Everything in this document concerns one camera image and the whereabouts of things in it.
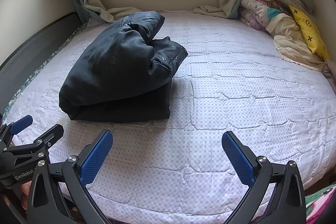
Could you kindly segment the person's left hand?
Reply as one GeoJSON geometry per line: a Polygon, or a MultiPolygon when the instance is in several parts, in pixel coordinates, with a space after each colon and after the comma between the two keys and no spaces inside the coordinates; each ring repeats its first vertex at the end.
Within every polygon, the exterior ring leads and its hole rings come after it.
{"type": "Polygon", "coordinates": [[[21,204],[22,204],[22,207],[23,207],[24,210],[27,210],[27,207],[28,207],[31,183],[32,183],[32,181],[29,181],[29,182],[21,185],[21,191],[23,193],[23,196],[22,196],[22,199],[21,199],[21,204]]]}

